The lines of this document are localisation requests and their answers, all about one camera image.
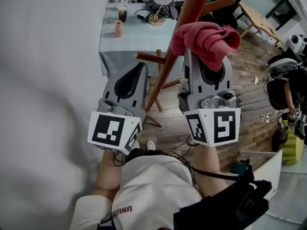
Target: wooden floor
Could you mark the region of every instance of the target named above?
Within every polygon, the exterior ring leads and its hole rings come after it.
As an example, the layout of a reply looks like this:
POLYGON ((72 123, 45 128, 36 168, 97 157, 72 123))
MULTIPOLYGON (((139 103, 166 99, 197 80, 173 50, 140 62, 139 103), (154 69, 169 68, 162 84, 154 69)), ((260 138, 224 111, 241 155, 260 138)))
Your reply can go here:
MULTIPOLYGON (((277 48, 271 50, 271 55, 265 54, 270 45, 264 41, 260 41, 257 36, 247 33, 241 40, 241 46, 238 51, 227 55, 233 68, 233 88, 235 91, 248 86, 254 80, 254 76, 259 77, 260 83, 265 82, 268 77, 268 71, 264 64, 273 56, 280 54, 277 48)), ((150 78, 150 88, 146 95, 148 100, 156 78, 150 78)), ((149 115, 155 118, 161 125, 157 128, 145 124, 145 129, 138 139, 141 147, 145 146, 149 139, 156 143, 156 148, 163 151, 173 150, 181 145, 189 137, 189 129, 184 115, 178 108, 178 90, 180 85, 176 85, 162 90, 159 95, 159 101, 163 108, 163 112, 159 113, 156 105, 153 105, 149 111, 149 115)), ((272 136, 277 129, 277 123, 270 121, 269 124, 260 124, 255 118, 249 124, 241 125, 238 143, 217 147, 221 170, 229 171, 231 165, 236 162, 238 152, 240 150, 252 151, 270 151, 272 136)), ((189 146, 183 145, 176 150, 181 154, 185 154, 189 146)), ((193 149, 189 152, 187 160, 191 161, 193 149)), ((251 159, 253 168, 257 168, 264 163, 262 159, 251 159)))

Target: white wall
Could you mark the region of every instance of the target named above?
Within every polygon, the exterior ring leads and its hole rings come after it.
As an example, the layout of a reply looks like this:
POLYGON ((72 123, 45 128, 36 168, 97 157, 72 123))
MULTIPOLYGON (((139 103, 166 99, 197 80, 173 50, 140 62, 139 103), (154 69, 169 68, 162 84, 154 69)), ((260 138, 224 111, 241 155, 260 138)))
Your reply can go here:
POLYGON ((87 144, 106 78, 107 0, 0 0, 0 228, 68 229, 102 151, 87 144))
POLYGON ((278 30, 278 35, 282 39, 283 44, 287 43, 288 38, 293 34, 307 34, 307 29, 297 14, 278 30))

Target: black chair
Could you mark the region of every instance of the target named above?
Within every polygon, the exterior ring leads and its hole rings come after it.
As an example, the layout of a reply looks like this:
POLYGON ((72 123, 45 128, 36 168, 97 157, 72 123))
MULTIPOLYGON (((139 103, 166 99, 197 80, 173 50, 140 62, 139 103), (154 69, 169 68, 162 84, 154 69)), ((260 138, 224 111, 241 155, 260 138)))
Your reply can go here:
POLYGON ((215 23, 217 23, 219 26, 227 24, 233 28, 238 28, 238 23, 236 22, 236 18, 234 17, 233 12, 235 12, 237 9, 240 1, 241 0, 235 0, 234 5, 213 11, 213 17, 216 20, 215 23))

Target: red cloth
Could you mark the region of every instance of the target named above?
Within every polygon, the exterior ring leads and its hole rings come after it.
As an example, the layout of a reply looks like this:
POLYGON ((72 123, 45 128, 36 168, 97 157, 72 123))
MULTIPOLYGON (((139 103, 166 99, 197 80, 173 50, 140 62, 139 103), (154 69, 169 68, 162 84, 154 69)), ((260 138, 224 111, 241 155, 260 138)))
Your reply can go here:
POLYGON ((228 52, 240 47, 240 35, 229 25, 220 27, 212 22, 194 22, 183 25, 174 33, 171 50, 184 55, 188 47, 210 70, 218 72, 228 52))

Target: wooden coat rack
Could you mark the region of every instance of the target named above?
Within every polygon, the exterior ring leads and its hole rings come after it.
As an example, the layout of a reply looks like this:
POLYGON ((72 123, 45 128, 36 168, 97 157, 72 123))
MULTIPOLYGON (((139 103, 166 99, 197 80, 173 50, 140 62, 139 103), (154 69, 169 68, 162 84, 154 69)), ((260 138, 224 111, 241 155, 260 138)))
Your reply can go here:
MULTIPOLYGON (((183 3, 183 7, 181 9, 177 24, 174 28, 174 32, 182 25, 196 22, 200 16, 203 16, 209 12, 234 5, 235 1, 234 0, 217 0, 213 1, 210 3, 205 4, 207 0, 185 0, 183 3)), ((171 83, 168 83, 165 85, 165 82, 167 80, 168 75, 170 74, 178 56, 174 55, 173 52, 170 50, 170 46, 168 46, 166 56, 162 57, 161 56, 161 51, 158 52, 157 50, 157 56, 142 53, 142 52, 137 52, 136 58, 141 59, 141 60, 147 60, 150 62, 156 62, 158 63, 158 68, 159 68, 159 76, 157 79, 157 82, 154 86, 153 92, 150 96, 149 102, 147 106, 144 106, 144 110, 148 112, 154 102, 156 102, 157 106, 161 107, 159 101, 158 101, 158 95, 160 91, 163 88, 167 88, 169 86, 174 85, 174 82, 178 80, 175 80, 171 83)))

